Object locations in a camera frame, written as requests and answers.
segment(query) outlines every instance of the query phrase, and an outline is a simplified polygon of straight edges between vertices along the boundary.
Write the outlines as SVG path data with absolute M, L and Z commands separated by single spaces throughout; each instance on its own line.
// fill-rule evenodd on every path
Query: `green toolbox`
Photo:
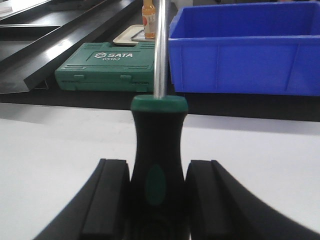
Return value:
M 56 71 L 62 90 L 152 92 L 155 43 L 117 47 L 84 43 Z

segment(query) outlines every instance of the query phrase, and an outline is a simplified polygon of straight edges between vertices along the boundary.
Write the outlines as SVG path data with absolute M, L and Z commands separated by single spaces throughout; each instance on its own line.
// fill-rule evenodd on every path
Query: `green oval grip insert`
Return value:
M 147 174 L 145 197 L 152 206 L 160 205 L 166 197 L 166 177 L 158 164 L 155 164 Z

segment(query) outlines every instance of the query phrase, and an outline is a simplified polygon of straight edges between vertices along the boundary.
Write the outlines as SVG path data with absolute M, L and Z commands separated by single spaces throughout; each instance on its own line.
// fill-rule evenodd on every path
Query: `black metal rail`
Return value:
M 6 57 L 0 64 L 0 94 L 33 89 L 81 44 L 93 41 L 132 15 L 141 5 L 141 0 L 102 1 L 74 20 Z

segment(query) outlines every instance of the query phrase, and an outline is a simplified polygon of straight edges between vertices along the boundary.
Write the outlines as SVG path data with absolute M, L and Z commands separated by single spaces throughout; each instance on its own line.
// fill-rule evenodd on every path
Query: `blue storage crate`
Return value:
M 320 4 L 182 8 L 169 60 L 176 92 L 320 96 Z

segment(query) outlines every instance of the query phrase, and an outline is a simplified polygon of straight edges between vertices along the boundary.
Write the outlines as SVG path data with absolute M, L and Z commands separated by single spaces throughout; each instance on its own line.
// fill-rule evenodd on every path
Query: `metal shaft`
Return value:
M 166 95 L 168 78 L 168 17 L 170 0 L 159 0 L 158 22 L 154 49 L 154 92 L 156 99 Z

